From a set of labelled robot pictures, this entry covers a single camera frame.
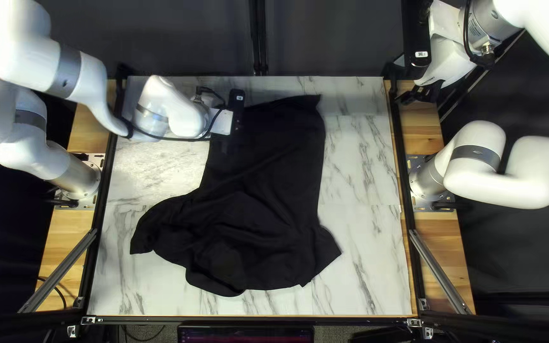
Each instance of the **marble table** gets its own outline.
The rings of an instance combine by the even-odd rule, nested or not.
[[[159,201],[200,184],[208,142],[118,139],[88,314],[96,316],[404,316],[408,266],[389,114],[380,77],[171,77],[188,96],[205,85],[227,97],[245,90],[246,105],[321,94],[326,125],[318,205],[342,255],[304,287],[247,290],[221,297],[189,285],[185,269],[154,252],[129,254],[141,216]],[[131,77],[129,116],[146,77]]]

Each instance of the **black fabric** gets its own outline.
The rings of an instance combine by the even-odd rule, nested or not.
[[[340,255],[316,214],[325,142],[319,98],[245,109],[234,152],[212,141],[200,187],[149,209],[131,254],[154,250],[184,266],[191,285],[228,297],[306,285]]]

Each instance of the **metal mounting plate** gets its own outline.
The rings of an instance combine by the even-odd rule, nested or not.
[[[84,161],[89,167],[98,170],[99,172],[103,169],[105,163],[105,154],[86,154],[88,155],[88,160]],[[91,197],[78,200],[77,207],[61,206],[56,205],[54,208],[57,210],[71,210],[71,211],[94,211],[96,206],[96,197],[99,195],[99,192],[96,192]],[[57,190],[54,194],[55,199],[61,200],[70,200],[71,198],[65,197],[65,194],[62,190]]]
[[[406,155],[406,163],[408,167],[408,174],[412,173],[413,170],[416,170],[419,165],[422,165],[424,162],[424,158],[429,155]],[[412,199],[412,208],[414,212],[453,212],[454,209],[431,209],[431,203],[432,201],[422,199],[421,197],[414,194],[412,190],[410,190],[410,197]],[[447,203],[453,203],[454,202],[454,194],[447,193],[446,195],[442,196],[442,200]]]

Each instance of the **gray joint band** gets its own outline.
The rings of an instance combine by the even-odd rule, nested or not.
[[[41,129],[43,132],[46,132],[46,119],[35,112],[16,110],[14,122],[18,124],[31,125]]]
[[[152,117],[153,119],[156,119],[157,121],[161,121],[163,123],[168,123],[168,119],[162,115],[159,115],[158,113],[152,112],[148,110],[147,108],[137,104],[137,111],[139,113],[143,114],[144,117]]]
[[[81,65],[80,51],[61,44],[54,82],[46,93],[63,99],[68,98],[78,83]]]
[[[501,158],[499,155],[484,146],[478,145],[461,145],[457,146],[453,150],[453,154],[450,156],[450,160],[454,159],[476,159],[481,160],[482,162],[493,167],[494,170],[497,170],[499,167],[499,162]]]

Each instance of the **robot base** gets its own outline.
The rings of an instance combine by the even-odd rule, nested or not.
[[[90,168],[93,168],[99,175],[101,175],[101,169],[105,163],[105,154],[81,154],[80,160],[87,164]],[[74,194],[61,189],[57,190],[54,194],[55,199],[60,200],[73,200],[78,199],[77,207],[69,207],[66,205],[56,205],[54,208],[58,210],[73,210],[73,211],[94,211],[96,206],[96,198],[99,195],[99,191],[94,194],[86,195]]]

